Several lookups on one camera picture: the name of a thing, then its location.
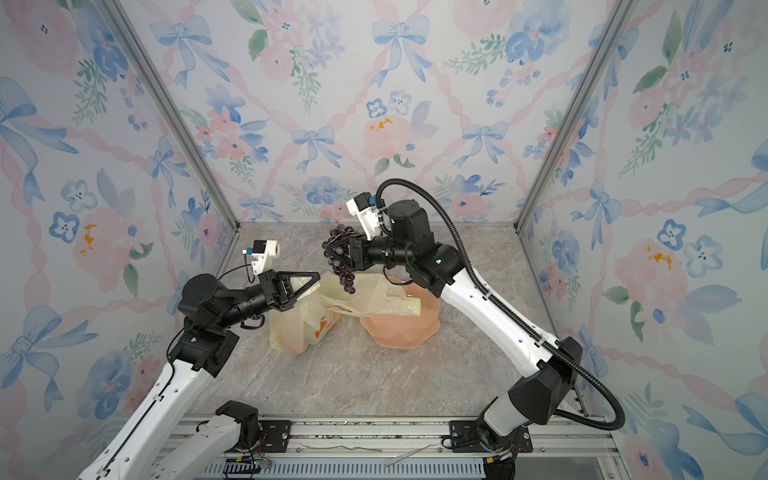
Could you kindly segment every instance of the gray marble surface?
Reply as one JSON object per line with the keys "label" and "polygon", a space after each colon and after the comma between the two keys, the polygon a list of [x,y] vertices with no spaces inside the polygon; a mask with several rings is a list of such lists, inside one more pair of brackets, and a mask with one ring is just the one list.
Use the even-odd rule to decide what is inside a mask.
{"label": "gray marble surface", "polygon": [[[241,229],[229,268],[254,239],[280,242],[275,270],[329,269],[320,244],[330,225],[257,224]],[[450,243],[448,230],[433,227]],[[470,259],[483,277],[523,314],[552,331],[536,279],[511,227],[459,227]],[[405,271],[393,270],[405,279]],[[245,269],[223,281],[247,284]],[[269,348],[267,331],[234,327],[240,342],[218,378],[190,408],[211,413],[233,399],[265,414],[477,415],[519,378],[502,351],[458,310],[442,303],[440,330],[412,350],[379,346],[359,320],[343,317],[325,340],[299,356]]]}

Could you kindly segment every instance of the wallpaper panel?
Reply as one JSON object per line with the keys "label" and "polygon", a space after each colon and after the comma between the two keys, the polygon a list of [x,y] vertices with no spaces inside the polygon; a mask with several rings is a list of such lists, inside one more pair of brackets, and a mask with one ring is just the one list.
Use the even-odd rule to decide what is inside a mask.
{"label": "wallpaper panel", "polygon": [[767,24],[765,2],[641,0],[526,225],[634,480],[768,478]]}
{"label": "wallpaper panel", "polygon": [[90,2],[0,12],[0,478],[76,478],[230,231]]}
{"label": "wallpaper panel", "polygon": [[613,0],[137,0],[131,22],[242,220],[332,221],[404,177],[516,220]]}

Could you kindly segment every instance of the wall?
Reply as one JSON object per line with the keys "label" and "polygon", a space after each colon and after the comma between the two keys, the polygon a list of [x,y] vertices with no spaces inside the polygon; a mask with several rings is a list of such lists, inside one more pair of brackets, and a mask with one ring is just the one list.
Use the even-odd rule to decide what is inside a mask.
{"label": "wall", "polygon": [[230,235],[91,3],[4,0],[0,45],[0,478],[75,478]]}
{"label": "wall", "polygon": [[525,225],[559,333],[624,404],[634,480],[768,478],[767,22],[640,0]]}
{"label": "wall", "polygon": [[404,177],[458,221],[509,222],[613,3],[123,6],[242,220],[344,220]]}

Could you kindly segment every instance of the bunch of grapes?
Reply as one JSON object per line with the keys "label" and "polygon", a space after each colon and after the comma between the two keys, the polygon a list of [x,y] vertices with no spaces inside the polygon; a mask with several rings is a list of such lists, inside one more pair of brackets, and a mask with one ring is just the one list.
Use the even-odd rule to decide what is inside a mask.
{"label": "bunch of grapes", "polygon": [[355,293],[355,274],[349,265],[349,237],[355,234],[355,229],[338,225],[330,231],[330,238],[323,242],[323,255],[333,272],[339,276],[339,283],[344,285],[344,291]]}

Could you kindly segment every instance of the black mounting plate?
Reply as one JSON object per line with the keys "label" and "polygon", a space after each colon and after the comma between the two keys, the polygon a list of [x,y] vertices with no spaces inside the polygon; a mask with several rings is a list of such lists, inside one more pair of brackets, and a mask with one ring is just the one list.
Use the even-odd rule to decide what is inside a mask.
{"label": "black mounting plate", "polygon": [[290,440],[290,420],[260,420],[261,431],[266,438],[261,445],[262,453],[285,453]]}
{"label": "black mounting plate", "polygon": [[[477,423],[475,420],[454,420],[448,422],[448,425],[451,431],[451,436],[445,438],[451,439],[452,444],[462,445],[475,442],[472,445],[453,449],[454,453],[488,453],[488,450],[482,448],[480,445],[480,437],[477,434]],[[522,453],[533,452],[533,443],[531,443],[531,435],[528,433],[528,427],[523,427],[523,435],[519,451]]]}

